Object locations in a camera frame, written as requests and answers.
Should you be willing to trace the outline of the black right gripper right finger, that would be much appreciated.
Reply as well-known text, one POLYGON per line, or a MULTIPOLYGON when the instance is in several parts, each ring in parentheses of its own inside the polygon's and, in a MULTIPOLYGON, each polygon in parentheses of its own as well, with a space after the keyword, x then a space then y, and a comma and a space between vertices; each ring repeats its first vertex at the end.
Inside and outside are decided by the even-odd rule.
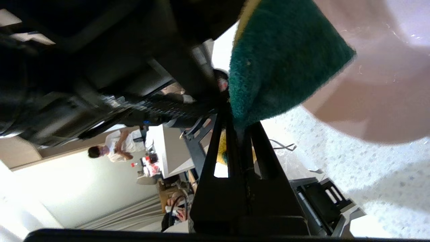
POLYGON ((248 214, 243 233, 249 236, 309 236, 306 216, 260 122, 247 129, 260 178, 250 171, 248 214))

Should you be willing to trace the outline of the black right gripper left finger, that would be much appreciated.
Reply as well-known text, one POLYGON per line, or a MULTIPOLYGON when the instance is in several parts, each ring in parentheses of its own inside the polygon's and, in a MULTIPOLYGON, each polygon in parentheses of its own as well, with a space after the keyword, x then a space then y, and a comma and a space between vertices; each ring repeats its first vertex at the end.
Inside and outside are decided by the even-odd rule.
POLYGON ((214 122, 209 149, 203 164, 198 189, 189 213, 195 233, 236 234, 238 219, 247 213, 245 182, 241 170, 238 138, 231 107, 221 107, 214 122), (222 129, 226 129, 228 177, 214 176, 222 129))

